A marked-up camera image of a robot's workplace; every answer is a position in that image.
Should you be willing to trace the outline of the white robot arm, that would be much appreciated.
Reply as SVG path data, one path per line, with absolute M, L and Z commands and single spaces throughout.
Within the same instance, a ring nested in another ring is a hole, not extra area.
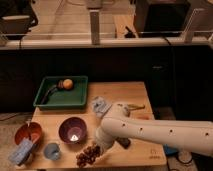
M 93 111 L 101 117 L 95 142 L 102 153 L 110 149 L 117 138 L 131 138 L 213 157 L 213 122 L 131 118 L 128 105 L 120 102 L 95 104 Z

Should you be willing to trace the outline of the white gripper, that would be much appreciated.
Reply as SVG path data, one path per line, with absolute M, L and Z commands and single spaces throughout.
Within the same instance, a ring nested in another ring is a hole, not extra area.
M 94 136 L 95 143 L 100 147 L 100 154 L 106 153 L 115 143 L 115 138 L 98 127 Z

